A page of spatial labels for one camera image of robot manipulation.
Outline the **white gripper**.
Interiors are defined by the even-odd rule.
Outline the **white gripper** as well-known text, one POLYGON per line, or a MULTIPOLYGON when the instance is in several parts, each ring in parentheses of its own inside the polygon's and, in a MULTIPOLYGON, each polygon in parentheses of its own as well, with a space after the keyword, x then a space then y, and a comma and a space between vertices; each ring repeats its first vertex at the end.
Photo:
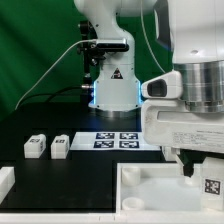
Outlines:
POLYGON ((181 149, 176 161, 187 177, 204 161, 199 151, 224 154, 224 113, 192 113, 178 100, 146 100, 141 127, 148 144, 181 149))

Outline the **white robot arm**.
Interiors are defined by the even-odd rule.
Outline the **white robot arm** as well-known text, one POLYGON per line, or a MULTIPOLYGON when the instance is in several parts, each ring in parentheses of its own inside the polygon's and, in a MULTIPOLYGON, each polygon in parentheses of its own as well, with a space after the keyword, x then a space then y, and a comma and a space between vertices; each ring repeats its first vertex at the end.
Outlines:
POLYGON ((183 173, 195 163, 224 171, 224 0, 74 0, 96 33, 87 51, 100 65, 91 107, 141 110, 144 140, 170 149, 183 173), (134 74, 135 42, 119 16, 155 15, 156 38, 172 69, 144 83, 134 74))

